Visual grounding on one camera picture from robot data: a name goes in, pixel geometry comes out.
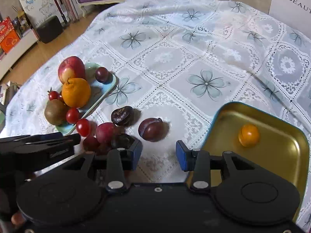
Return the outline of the white paper bag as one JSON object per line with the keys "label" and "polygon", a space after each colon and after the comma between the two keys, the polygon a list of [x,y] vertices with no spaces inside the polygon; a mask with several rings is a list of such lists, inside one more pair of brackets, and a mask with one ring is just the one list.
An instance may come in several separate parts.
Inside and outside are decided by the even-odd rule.
{"label": "white paper bag", "polygon": [[269,15],[310,37],[311,0],[272,0]]}

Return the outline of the red stick vacuum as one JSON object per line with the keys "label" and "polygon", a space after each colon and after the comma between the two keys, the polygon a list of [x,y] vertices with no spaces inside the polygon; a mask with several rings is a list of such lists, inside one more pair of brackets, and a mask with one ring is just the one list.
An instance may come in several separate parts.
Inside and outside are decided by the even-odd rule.
{"label": "red stick vacuum", "polygon": [[66,19],[66,16],[64,15],[64,13],[63,13],[63,11],[62,11],[62,9],[61,9],[61,7],[60,7],[58,1],[57,1],[57,0],[54,0],[54,2],[55,2],[56,7],[58,8],[58,11],[59,11],[59,13],[60,13],[60,15],[61,15],[61,18],[63,19],[64,27],[66,27],[67,24],[68,24],[67,19]]}

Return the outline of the orange with stem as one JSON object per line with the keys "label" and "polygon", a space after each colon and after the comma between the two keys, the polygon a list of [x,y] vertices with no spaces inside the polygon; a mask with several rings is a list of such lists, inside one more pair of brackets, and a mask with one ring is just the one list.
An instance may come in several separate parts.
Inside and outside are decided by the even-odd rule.
{"label": "orange with stem", "polygon": [[62,97],[70,108],[81,108],[91,97],[91,87],[83,78],[68,78],[62,86]]}

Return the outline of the red cherry tomato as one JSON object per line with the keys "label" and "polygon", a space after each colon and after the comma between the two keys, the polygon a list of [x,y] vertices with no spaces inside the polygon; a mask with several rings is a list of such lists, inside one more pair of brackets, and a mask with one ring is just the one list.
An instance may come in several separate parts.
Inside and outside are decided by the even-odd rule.
{"label": "red cherry tomato", "polygon": [[76,131],[82,136],[87,137],[91,133],[91,124],[88,119],[80,119],[76,123]]}

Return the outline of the white cartoon cabinet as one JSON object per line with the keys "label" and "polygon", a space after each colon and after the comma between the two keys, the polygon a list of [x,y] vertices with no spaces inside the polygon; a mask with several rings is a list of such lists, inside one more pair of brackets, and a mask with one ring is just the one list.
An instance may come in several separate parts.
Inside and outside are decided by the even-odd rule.
{"label": "white cartoon cabinet", "polygon": [[63,23],[54,0],[19,0],[24,12],[34,28],[38,28],[51,16],[57,16]]}

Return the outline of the light green rectangular plate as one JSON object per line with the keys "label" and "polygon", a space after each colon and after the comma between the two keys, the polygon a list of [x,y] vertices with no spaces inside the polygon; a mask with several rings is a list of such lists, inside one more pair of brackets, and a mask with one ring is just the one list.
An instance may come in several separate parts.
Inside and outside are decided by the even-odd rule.
{"label": "light green rectangular plate", "polygon": [[[77,108],[79,111],[79,119],[86,118],[87,115],[94,110],[94,108],[104,99],[107,95],[109,95],[110,91],[116,86],[116,76],[109,72],[109,79],[106,83],[98,82],[95,78],[95,72],[100,66],[97,63],[84,63],[85,66],[85,76],[86,81],[89,83],[91,87],[91,97],[88,103],[81,107]],[[58,91],[59,95],[62,94],[62,86],[60,91]],[[63,135],[69,135],[75,129],[76,124],[69,124],[67,121],[61,125],[56,126],[56,129],[61,132]]]}

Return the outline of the orange cherry tomato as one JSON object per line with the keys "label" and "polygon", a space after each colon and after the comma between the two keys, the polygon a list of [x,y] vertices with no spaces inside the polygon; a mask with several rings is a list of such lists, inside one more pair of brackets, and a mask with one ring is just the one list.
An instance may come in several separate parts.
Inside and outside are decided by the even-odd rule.
{"label": "orange cherry tomato", "polygon": [[239,130],[238,139],[244,147],[252,147],[260,140],[259,129],[253,124],[245,124]]}

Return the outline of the white lace floral tablecloth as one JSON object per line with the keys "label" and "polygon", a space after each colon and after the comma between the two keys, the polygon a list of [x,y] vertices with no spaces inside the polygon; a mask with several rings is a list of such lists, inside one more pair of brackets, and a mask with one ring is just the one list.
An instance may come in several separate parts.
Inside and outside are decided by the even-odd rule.
{"label": "white lace floral tablecloth", "polygon": [[[36,171],[17,190],[20,232],[310,232],[310,39],[244,3],[219,0],[127,0],[98,14],[72,44],[19,89],[6,110],[2,138],[58,133],[44,116],[50,88],[60,91],[61,62],[97,63],[116,86],[85,119],[111,123],[142,142],[127,191],[104,186],[111,142]],[[176,142],[197,142],[219,110],[241,102],[301,129],[309,143],[304,199],[288,180],[234,153],[210,154],[210,189],[191,191]],[[164,123],[149,142],[138,127]],[[72,134],[79,134],[76,126]]]}

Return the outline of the purple plum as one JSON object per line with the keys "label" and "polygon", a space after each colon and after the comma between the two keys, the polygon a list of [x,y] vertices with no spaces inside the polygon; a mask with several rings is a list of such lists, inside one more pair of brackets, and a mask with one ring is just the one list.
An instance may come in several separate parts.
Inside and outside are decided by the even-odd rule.
{"label": "purple plum", "polygon": [[141,138],[149,142],[159,141],[164,132],[164,123],[160,118],[147,118],[138,127]]}

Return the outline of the red orange book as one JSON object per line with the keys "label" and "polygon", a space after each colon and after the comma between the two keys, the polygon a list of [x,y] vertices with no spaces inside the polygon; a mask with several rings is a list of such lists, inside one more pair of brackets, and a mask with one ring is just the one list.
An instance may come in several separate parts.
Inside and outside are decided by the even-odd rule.
{"label": "red orange book", "polygon": [[11,19],[7,17],[1,22],[1,49],[7,54],[18,42],[19,36],[14,29]]}

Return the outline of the white low shelf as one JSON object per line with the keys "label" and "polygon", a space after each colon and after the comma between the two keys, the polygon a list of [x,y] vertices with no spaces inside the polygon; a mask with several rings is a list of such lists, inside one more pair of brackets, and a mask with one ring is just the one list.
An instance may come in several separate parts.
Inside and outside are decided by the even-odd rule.
{"label": "white low shelf", "polygon": [[12,70],[12,66],[38,41],[36,31],[33,28],[28,30],[20,41],[1,58],[0,78],[3,79],[8,71]]}

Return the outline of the hidden dark plum on plate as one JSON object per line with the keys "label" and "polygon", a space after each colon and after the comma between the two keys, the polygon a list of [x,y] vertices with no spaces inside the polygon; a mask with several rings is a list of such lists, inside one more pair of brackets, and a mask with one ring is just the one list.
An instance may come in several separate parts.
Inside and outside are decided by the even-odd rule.
{"label": "hidden dark plum on plate", "polygon": [[65,102],[64,102],[64,99],[63,99],[63,97],[62,97],[62,95],[59,95],[59,96],[58,96],[58,100],[60,100],[62,103],[65,103]]}

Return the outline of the cherry tomato on plate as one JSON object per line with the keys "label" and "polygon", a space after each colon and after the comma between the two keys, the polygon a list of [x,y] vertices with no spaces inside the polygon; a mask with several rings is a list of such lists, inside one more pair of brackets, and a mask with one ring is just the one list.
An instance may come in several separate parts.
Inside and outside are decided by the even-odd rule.
{"label": "cherry tomato on plate", "polygon": [[79,111],[76,108],[70,108],[66,113],[66,121],[69,124],[76,124],[79,120]]}

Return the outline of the red radish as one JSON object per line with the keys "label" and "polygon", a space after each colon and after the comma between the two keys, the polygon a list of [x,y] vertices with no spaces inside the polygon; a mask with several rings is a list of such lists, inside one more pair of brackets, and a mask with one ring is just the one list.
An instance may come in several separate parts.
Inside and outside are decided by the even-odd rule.
{"label": "red radish", "polygon": [[83,148],[85,151],[97,151],[100,147],[100,143],[93,136],[88,136],[83,140]]}
{"label": "red radish", "polygon": [[118,133],[116,125],[113,123],[103,123],[96,128],[96,138],[100,144],[110,143],[113,137]]}

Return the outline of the brown kiwi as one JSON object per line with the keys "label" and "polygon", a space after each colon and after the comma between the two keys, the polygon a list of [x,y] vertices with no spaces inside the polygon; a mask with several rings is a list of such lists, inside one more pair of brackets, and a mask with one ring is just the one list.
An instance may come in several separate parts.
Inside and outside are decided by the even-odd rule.
{"label": "brown kiwi", "polygon": [[52,125],[61,125],[66,122],[66,113],[69,107],[58,99],[50,100],[45,108],[44,116]]}

